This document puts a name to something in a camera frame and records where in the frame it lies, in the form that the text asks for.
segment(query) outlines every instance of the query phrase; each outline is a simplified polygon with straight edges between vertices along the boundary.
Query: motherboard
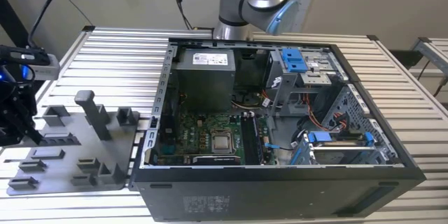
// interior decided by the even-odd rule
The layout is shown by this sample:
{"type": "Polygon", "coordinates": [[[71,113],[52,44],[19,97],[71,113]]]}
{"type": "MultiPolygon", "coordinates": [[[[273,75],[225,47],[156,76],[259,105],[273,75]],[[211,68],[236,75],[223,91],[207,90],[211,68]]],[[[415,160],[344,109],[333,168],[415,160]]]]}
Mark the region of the motherboard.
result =
{"type": "Polygon", "coordinates": [[[163,144],[159,165],[263,165],[275,157],[264,115],[181,113],[175,145],[163,144]]]}

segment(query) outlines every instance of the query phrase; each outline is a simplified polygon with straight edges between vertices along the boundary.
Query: sticker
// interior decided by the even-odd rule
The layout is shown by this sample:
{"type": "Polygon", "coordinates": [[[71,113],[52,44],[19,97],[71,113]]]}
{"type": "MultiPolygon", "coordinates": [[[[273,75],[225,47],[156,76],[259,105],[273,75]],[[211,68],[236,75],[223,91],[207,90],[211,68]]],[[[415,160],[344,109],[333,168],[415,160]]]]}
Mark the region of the sticker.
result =
{"type": "Polygon", "coordinates": [[[317,68],[317,67],[319,67],[319,64],[315,63],[315,62],[308,62],[308,65],[309,65],[311,67],[313,67],[313,68],[317,68]]]}
{"type": "Polygon", "coordinates": [[[231,196],[184,196],[185,213],[228,212],[231,196]]]}
{"type": "Polygon", "coordinates": [[[227,54],[193,54],[193,65],[228,65],[227,54]]]}
{"type": "Polygon", "coordinates": [[[265,98],[264,101],[263,101],[263,103],[261,103],[261,105],[263,105],[264,107],[268,107],[268,106],[269,106],[269,103],[271,103],[269,98],[265,98]]]}

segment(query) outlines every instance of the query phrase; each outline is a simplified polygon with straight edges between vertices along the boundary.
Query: green circuit board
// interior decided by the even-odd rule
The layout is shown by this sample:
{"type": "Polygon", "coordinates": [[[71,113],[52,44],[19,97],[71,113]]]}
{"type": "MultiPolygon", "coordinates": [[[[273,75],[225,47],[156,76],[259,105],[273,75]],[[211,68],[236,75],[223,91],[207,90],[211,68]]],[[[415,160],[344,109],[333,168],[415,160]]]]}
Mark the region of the green circuit board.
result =
{"type": "MultiPolygon", "coordinates": [[[[259,136],[261,139],[268,136],[265,118],[257,118],[259,136]]],[[[244,145],[241,139],[241,124],[239,115],[196,115],[180,114],[180,127],[175,148],[163,146],[160,165],[188,165],[189,158],[204,155],[232,155],[241,158],[244,162],[244,145]],[[213,135],[231,136],[232,148],[228,153],[216,153],[212,147],[213,135]]]]}

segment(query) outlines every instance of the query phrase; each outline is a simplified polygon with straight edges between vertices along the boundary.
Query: white wall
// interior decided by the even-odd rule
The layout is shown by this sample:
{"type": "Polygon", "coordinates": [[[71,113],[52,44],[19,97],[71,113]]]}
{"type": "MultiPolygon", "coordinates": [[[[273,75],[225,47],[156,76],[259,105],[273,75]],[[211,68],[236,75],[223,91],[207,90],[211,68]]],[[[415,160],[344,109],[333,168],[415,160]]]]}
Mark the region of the white wall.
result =
{"type": "Polygon", "coordinates": [[[313,0],[303,32],[377,35],[391,49],[448,37],[448,0],[313,0]]]}
{"type": "MultiPolygon", "coordinates": [[[[9,0],[27,28],[45,0],[9,0]]],[[[96,26],[184,29],[175,0],[73,0],[96,26]]],[[[217,23],[219,0],[184,0],[184,12],[193,26],[217,23]]],[[[68,0],[53,0],[40,27],[36,42],[63,57],[87,24],[68,0]]]]}

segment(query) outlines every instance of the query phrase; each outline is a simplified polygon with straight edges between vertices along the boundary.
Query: aluminum extrusion table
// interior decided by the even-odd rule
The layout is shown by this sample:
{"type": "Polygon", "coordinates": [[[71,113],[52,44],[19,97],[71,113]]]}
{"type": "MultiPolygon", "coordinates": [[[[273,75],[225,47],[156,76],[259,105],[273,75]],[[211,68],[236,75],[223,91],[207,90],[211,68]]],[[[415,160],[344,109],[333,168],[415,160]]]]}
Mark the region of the aluminum extrusion table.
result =
{"type": "Polygon", "coordinates": [[[448,39],[420,37],[412,50],[420,51],[448,76],[448,39]]]}
{"type": "MultiPolygon", "coordinates": [[[[209,38],[211,32],[99,27],[83,31],[61,60],[59,81],[47,81],[37,93],[37,116],[51,104],[65,105],[71,112],[80,111],[73,103],[76,92],[93,90],[96,103],[103,103],[108,110],[131,106],[141,113],[137,143],[148,127],[169,37],[209,38]]],[[[428,180],[365,219],[251,223],[448,223],[448,112],[383,44],[369,38],[375,39],[316,34],[272,37],[255,33],[255,40],[337,44],[428,180]]],[[[36,123],[37,128],[43,127],[41,119],[36,123]]],[[[27,152],[27,148],[12,148],[0,156],[0,220],[33,224],[153,222],[139,193],[127,189],[9,197],[5,193],[8,180],[16,174],[17,160],[27,152]]]]}

